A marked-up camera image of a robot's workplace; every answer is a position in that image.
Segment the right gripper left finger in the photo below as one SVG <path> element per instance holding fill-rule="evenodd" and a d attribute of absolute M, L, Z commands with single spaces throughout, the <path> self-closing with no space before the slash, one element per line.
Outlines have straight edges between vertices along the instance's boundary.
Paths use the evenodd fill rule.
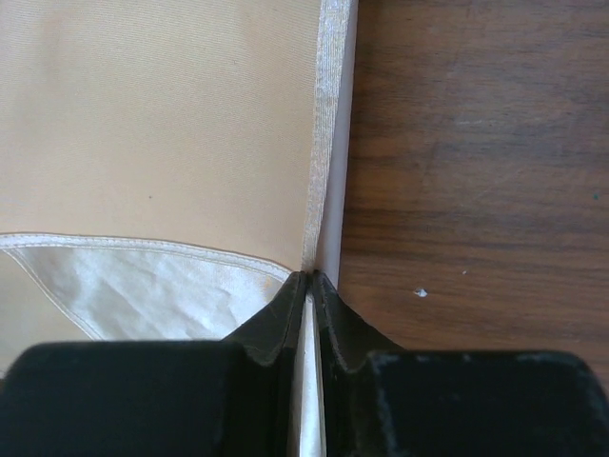
<path fill-rule="evenodd" d="M 41 344 L 1 393 L 5 456 L 284 456 L 306 276 L 219 341 Z"/>

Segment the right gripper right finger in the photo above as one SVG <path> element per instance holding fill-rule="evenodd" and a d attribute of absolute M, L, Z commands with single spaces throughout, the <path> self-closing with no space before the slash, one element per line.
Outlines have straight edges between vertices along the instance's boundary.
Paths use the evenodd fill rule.
<path fill-rule="evenodd" d="M 420 351 L 311 278 L 331 456 L 604 456 L 608 400 L 560 351 Z"/>

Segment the peach cloth napkin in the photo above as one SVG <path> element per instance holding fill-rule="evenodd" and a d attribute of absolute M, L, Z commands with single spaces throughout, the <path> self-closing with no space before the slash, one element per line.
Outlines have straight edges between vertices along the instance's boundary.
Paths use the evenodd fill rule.
<path fill-rule="evenodd" d="M 219 341 L 306 276 L 284 456 L 325 456 L 354 1 L 1 5 L 1 393 L 41 344 Z"/>

